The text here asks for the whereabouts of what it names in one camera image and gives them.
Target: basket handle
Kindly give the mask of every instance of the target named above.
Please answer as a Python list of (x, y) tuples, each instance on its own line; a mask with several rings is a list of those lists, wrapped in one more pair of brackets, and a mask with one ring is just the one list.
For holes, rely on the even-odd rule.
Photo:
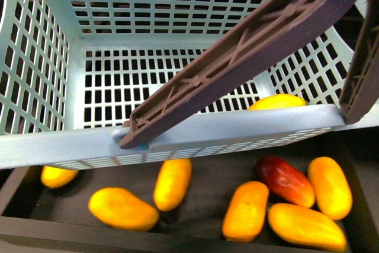
[(339, 97), (346, 124), (358, 122), (379, 98), (379, 0), (368, 11)]
[(356, 0), (267, 0), (130, 116), (121, 148), (167, 131), (314, 40)]

